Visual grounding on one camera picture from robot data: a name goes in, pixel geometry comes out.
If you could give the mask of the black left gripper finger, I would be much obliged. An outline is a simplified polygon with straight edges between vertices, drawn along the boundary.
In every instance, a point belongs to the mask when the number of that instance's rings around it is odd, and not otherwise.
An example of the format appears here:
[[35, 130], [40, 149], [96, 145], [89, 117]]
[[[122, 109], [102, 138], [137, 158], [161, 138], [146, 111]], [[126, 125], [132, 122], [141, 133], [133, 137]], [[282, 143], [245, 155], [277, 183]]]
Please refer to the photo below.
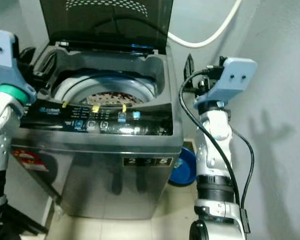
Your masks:
[[57, 51], [49, 51], [38, 59], [38, 75], [51, 76], [57, 68]]

